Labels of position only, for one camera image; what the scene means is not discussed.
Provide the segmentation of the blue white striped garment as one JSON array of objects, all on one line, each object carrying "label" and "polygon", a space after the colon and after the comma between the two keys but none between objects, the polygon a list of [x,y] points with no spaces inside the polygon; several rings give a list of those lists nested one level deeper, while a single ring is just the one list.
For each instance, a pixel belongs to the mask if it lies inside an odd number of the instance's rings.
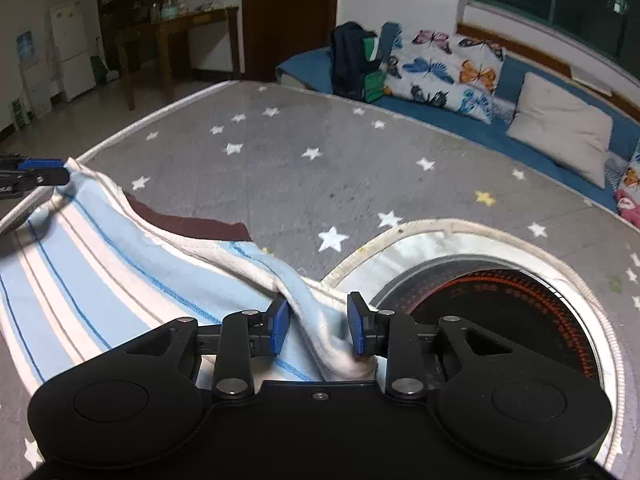
[{"label": "blue white striped garment", "polygon": [[371,379],[352,348],[342,292],[299,275],[247,240],[198,240],[146,221],[105,174],[74,160],[70,182],[1,239],[1,330],[28,392],[176,318],[291,306],[284,345],[259,379]]}]

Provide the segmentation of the dark maroon cloth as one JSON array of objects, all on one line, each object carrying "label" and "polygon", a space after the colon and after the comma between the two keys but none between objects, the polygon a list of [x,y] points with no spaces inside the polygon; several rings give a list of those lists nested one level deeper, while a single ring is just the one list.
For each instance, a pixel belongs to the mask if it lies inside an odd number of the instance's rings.
[{"label": "dark maroon cloth", "polygon": [[180,236],[197,240],[224,240],[225,242],[250,242],[250,232],[242,222],[227,223],[215,219],[186,218],[160,214],[132,194],[126,193],[129,205],[142,219],[153,226]]}]

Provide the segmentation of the white refrigerator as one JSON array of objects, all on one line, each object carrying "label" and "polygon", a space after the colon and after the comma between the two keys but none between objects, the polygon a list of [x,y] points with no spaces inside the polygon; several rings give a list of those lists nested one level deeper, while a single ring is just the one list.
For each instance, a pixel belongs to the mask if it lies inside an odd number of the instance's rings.
[{"label": "white refrigerator", "polygon": [[49,23],[58,85],[70,102],[96,86],[80,2],[51,8]]}]

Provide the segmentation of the black round induction cooktop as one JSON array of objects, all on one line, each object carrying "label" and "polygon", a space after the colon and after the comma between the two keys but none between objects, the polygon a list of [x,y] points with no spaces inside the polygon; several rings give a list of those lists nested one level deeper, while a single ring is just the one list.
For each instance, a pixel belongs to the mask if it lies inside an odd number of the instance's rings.
[{"label": "black round induction cooktop", "polygon": [[538,275],[503,260],[448,256],[393,278],[375,307],[404,312],[420,324],[465,318],[600,382],[591,338],[566,298]]}]

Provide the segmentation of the grey star pattern tablecloth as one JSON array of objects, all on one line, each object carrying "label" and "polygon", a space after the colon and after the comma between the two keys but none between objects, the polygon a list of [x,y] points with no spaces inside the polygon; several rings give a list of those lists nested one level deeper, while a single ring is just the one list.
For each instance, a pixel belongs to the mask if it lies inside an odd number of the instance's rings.
[{"label": "grey star pattern tablecloth", "polygon": [[74,160],[162,214],[242,222],[304,278],[367,299],[429,258],[524,266],[587,330],[615,412],[601,458],[638,477],[639,232],[574,188],[381,107],[237,81],[134,112],[85,96],[1,148]]}]

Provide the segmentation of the teal kettle on desk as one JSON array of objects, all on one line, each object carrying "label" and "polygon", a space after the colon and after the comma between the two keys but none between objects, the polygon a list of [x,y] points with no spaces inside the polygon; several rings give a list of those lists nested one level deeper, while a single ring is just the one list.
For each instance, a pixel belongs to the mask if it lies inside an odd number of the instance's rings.
[{"label": "teal kettle on desk", "polygon": [[163,0],[162,8],[160,9],[160,18],[165,20],[172,20],[176,18],[180,13],[179,0]]}]

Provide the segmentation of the dark navy green bag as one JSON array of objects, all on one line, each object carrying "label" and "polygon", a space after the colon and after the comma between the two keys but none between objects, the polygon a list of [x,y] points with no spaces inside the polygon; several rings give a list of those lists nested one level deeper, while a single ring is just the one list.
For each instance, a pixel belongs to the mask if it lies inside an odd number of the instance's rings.
[{"label": "dark navy green bag", "polygon": [[371,103],[384,94],[380,37],[356,22],[341,24],[331,32],[331,84],[333,93]]}]

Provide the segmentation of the blue bench mattress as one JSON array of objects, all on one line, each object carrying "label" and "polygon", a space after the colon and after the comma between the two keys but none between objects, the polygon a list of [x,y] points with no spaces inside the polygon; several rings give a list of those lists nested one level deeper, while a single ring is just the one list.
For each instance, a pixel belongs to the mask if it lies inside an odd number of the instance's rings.
[{"label": "blue bench mattress", "polygon": [[[579,88],[576,84],[555,73],[550,73],[548,70],[543,70],[509,54],[503,64],[494,101],[511,105],[518,102],[525,75],[528,73],[547,79],[552,84],[608,114],[613,119],[608,156],[612,157],[620,168],[627,166],[639,140],[639,123],[609,102]],[[294,55],[277,66],[276,75],[278,79],[288,75],[300,82],[306,89],[331,94],[333,89],[331,86],[330,50],[321,48]],[[442,128],[456,136],[462,136],[462,138],[483,145],[485,148],[509,156],[555,181],[574,188],[575,191],[585,195],[593,203],[598,203],[612,211],[617,210],[615,200],[617,186],[615,184],[607,183],[604,188],[598,188],[573,171],[557,165],[548,156],[509,138],[506,135],[509,123],[498,115],[492,118],[489,124],[485,124],[478,119],[450,112],[450,110],[441,110],[391,96],[383,96],[373,104],[390,112]]]}]

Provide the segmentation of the butterfly print pillow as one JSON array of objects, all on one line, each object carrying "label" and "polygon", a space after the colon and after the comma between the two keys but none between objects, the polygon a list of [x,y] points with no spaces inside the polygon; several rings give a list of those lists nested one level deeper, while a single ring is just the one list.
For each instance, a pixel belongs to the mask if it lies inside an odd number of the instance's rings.
[{"label": "butterfly print pillow", "polygon": [[396,99],[492,121],[506,49],[495,41],[421,29],[396,32],[384,62],[384,93]]}]

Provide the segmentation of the plain beige pillow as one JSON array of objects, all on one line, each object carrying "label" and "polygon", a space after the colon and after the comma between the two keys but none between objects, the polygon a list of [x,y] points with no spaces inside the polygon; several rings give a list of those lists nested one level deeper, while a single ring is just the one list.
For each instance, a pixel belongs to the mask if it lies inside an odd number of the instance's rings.
[{"label": "plain beige pillow", "polygon": [[610,115],[528,72],[506,135],[604,188],[612,131]]}]

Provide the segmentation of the dark wooden door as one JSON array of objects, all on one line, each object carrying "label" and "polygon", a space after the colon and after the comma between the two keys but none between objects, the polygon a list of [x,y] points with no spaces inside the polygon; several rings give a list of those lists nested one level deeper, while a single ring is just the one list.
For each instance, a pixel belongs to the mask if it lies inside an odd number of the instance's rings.
[{"label": "dark wooden door", "polygon": [[337,0],[242,0],[245,77],[273,81],[294,55],[329,44]]}]

